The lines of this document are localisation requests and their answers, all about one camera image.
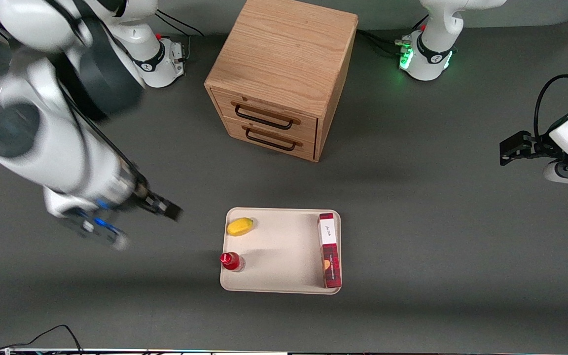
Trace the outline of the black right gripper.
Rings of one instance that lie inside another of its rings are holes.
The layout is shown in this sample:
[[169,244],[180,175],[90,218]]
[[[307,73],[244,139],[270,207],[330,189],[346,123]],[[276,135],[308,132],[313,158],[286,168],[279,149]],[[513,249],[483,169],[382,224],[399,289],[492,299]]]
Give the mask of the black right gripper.
[[128,198],[128,207],[138,207],[173,221],[178,221],[183,212],[180,206],[149,190],[148,181],[146,179],[136,180],[135,189]]

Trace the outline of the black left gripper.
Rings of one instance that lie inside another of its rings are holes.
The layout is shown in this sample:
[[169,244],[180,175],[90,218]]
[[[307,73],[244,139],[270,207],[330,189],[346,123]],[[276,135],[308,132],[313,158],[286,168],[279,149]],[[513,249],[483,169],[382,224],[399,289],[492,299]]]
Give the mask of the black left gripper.
[[518,159],[539,158],[562,159],[562,149],[548,133],[533,136],[529,131],[518,131],[499,143],[500,166]]

